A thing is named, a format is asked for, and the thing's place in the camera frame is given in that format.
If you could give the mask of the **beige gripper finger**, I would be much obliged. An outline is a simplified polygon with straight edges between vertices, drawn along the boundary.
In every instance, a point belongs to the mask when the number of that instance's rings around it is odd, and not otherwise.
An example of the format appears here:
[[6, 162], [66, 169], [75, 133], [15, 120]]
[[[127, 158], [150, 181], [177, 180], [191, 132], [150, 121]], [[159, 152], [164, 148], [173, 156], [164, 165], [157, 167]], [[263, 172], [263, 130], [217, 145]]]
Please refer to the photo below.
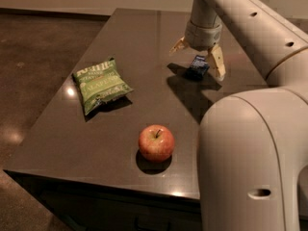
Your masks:
[[222, 54], [222, 49], [218, 44], [208, 49], [208, 62], [210, 67], [215, 70], [215, 76], [219, 81], [223, 81], [226, 70], [224, 65], [224, 59]]
[[170, 48], [169, 53], [174, 54], [179, 50], [186, 49], [189, 46], [185, 38], [178, 39], [175, 44]]

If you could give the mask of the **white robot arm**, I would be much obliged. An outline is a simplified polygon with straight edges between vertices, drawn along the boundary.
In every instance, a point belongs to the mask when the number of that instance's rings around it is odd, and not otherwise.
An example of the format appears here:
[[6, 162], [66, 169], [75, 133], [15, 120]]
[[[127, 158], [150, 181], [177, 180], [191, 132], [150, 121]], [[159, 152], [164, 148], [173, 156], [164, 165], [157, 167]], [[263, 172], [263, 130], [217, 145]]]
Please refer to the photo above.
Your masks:
[[190, 47], [225, 68], [228, 28], [267, 87], [216, 102], [199, 127], [203, 231], [299, 231], [297, 182], [308, 164], [308, 39], [260, 0], [193, 0], [174, 51]]

